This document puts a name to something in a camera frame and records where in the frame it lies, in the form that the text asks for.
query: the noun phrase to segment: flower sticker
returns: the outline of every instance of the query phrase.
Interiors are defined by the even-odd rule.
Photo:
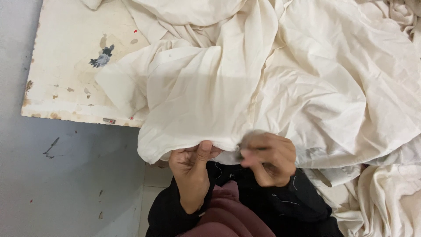
[[[103,67],[109,62],[109,58],[112,56],[111,51],[114,49],[114,45],[111,45],[109,48],[105,47],[102,50],[102,54],[97,59],[91,59],[89,62],[93,67]]]

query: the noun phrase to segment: hand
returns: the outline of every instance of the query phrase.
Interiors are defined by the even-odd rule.
[[[202,207],[209,190],[206,162],[221,152],[221,149],[212,146],[211,141],[171,152],[168,162],[179,188],[181,206],[187,214]]]
[[[272,134],[250,134],[242,141],[243,167],[250,167],[261,187],[283,187],[295,174],[295,146],[291,140]]]

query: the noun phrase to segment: left hand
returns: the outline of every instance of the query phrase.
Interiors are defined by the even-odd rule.
[[[221,152],[211,141],[172,151],[168,162],[179,188],[181,206],[187,214],[202,207],[210,185],[206,162]]]

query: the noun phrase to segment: person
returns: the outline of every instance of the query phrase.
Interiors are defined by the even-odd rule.
[[[242,143],[240,165],[209,161],[210,141],[172,151],[171,185],[149,211],[147,237],[343,237],[332,209],[295,167],[295,146],[271,133]]]

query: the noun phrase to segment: fingernail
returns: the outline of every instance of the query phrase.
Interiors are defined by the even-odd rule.
[[[241,149],[240,153],[243,157],[251,155],[251,151],[249,149]]]
[[[212,149],[212,143],[210,141],[202,141],[200,143],[200,148],[205,150],[205,151],[208,151],[208,150]]]

